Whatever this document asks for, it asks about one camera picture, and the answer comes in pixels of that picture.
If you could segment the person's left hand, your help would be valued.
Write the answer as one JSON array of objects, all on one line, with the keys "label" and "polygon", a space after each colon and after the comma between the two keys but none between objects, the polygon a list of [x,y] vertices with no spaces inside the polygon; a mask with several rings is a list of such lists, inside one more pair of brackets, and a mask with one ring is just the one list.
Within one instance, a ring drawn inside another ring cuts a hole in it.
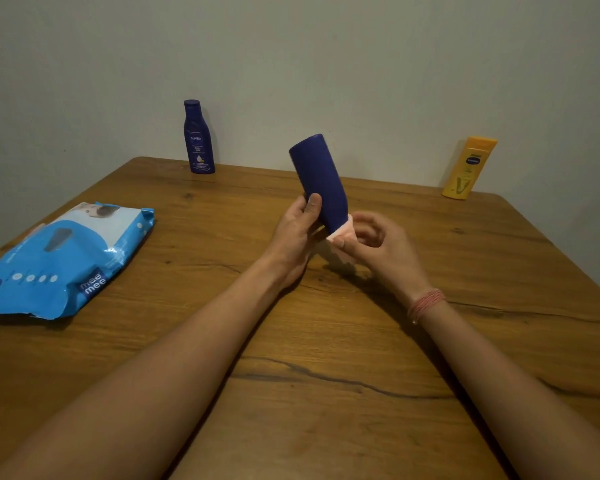
[{"label": "person's left hand", "polygon": [[328,235],[319,220],[312,227],[303,226],[303,211],[308,199],[299,196],[289,206],[258,259],[277,292],[286,290],[300,279],[314,247]]}]

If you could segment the person's right hand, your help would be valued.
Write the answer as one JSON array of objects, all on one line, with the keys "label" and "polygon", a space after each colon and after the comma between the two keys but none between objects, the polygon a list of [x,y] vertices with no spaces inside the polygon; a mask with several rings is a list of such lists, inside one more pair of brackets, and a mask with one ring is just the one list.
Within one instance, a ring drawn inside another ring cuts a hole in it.
[{"label": "person's right hand", "polygon": [[368,267],[401,304],[409,307],[434,289],[415,244],[403,227],[376,212],[356,211],[352,217],[358,240],[376,249],[372,258],[359,263]]}]

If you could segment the white wet wipe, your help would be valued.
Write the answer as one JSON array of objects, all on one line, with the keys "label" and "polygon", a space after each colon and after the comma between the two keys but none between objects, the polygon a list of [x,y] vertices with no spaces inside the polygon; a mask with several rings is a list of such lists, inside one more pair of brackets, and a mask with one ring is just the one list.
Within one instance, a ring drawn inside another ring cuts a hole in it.
[{"label": "white wet wipe", "polygon": [[337,239],[358,242],[358,237],[354,229],[354,220],[351,214],[347,215],[347,220],[342,226],[337,228],[336,231],[330,233],[326,238],[329,246],[334,249],[335,252],[337,251],[338,253],[341,253],[341,249],[334,244]]}]

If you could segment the person's right forearm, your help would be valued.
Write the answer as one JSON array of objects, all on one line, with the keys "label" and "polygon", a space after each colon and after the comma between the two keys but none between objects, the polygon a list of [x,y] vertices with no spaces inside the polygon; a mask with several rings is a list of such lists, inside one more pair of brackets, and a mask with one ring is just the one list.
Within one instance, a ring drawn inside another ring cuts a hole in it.
[{"label": "person's right forearm", "polygon": [[524,480],[600,480],[600,430],[522,370],[448,302],[418,322]]}]

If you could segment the person's left forearm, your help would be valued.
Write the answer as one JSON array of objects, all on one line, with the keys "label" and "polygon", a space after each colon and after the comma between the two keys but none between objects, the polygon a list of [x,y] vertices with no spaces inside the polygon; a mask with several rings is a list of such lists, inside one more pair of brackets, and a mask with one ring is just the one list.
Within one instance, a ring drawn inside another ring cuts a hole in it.
[{"label": "person's left forearm", "polygon": [[258,259],[190,318],[58,412],[0,465],[0,480],[159,478],[256,324],[305,266]]}]

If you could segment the pink thread wristband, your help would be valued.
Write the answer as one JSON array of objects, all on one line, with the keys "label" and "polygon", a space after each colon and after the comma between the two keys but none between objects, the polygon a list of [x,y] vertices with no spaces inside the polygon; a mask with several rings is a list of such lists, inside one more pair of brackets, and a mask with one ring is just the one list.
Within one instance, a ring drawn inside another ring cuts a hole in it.
[{"label": "pink thread wristband", "polygon": [[444,293],[439,289],[426,291],[408,307],[408,318],[413,324],[417,324],[430,307],[446,301]]}]

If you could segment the small dark blue lotion bottle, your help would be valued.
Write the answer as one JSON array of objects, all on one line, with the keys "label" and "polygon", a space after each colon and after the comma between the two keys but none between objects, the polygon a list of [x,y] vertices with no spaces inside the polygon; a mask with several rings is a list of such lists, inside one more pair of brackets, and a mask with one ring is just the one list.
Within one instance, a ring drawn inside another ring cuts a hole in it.
[{"label": "small dark blue lotion bottle", "polygon": [[184,138],[190,170],[198,175],[211,175],[216,172],[214,153],[200,101],[185,100],[184,108]]}]

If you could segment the yellow lotion bottle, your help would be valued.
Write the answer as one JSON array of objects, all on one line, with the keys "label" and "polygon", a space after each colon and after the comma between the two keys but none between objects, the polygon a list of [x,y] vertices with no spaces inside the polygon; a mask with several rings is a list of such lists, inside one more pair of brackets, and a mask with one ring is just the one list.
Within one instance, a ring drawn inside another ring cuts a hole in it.
[{"label": "yellow lotion bottle", "polygon": [[497,143],[498,140],[493,138],[468,137],[441,195],[453,200],[467,200]]}]

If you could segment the blue wet wipes pack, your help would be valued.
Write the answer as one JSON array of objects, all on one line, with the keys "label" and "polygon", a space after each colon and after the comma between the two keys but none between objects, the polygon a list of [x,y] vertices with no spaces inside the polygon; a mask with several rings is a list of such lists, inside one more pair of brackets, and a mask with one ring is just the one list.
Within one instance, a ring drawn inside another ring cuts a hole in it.
[{"label": "blue wet wipes pack", "polygon": [[0,258],[0,315],[74,316],[129,263],[155,211],[83,202]]}]

